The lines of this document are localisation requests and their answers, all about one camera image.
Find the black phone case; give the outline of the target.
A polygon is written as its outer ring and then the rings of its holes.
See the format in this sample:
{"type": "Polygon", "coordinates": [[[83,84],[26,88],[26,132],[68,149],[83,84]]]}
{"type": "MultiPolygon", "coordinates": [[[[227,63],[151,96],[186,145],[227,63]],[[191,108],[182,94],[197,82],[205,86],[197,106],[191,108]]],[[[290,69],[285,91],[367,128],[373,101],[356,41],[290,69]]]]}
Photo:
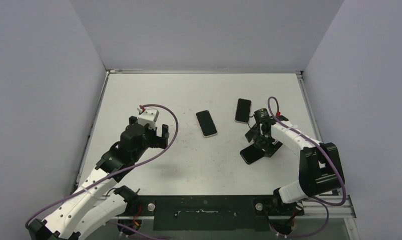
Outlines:
{"type": "Polygon", "coordinates": [[[242,149],[239,153],[247,165],[250,165],[258,161],[259,159],[265,156],[264,151],[258,148],[255,144],[247,146],[246,148],[242,149]]]}

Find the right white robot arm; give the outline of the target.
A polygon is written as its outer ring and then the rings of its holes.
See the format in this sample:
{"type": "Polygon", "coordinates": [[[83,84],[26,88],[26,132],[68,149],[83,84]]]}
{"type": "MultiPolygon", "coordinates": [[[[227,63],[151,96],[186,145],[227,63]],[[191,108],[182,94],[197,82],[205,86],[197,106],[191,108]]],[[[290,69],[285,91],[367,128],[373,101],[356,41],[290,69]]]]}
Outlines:
{"type": "Polygon", "coordinates": [[[285,215],[304,199],[342,187],[344,176],[335,144],[305,135],[285,116],[270,116],[267,109],[254,112],[255,124],[245,134],[250,146],[240,151],[246,164],[272,157],[282,146],[299,158],[298,179],[274,190],[263,210],[285,215]]]}

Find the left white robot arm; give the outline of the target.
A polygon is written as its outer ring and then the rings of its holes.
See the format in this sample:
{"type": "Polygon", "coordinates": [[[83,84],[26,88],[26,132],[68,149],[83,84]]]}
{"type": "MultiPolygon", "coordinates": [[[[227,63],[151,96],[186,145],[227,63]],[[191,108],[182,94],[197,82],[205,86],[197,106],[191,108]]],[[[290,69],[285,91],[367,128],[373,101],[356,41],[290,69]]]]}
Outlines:
{"type": "Polygon", "coordinates": [[[131,116],[129,124],[96,163],[86,180],[70,196],[56,203],[57,209],[44,219],[31,217],[26,223],[33,240],[83,240],[119,214],[132,215],[138,207],[138,194],[116,185],[149,148],[166,150],[169,130],[162,125],[157,135],[158,112],[150,109],[131,116]]]}

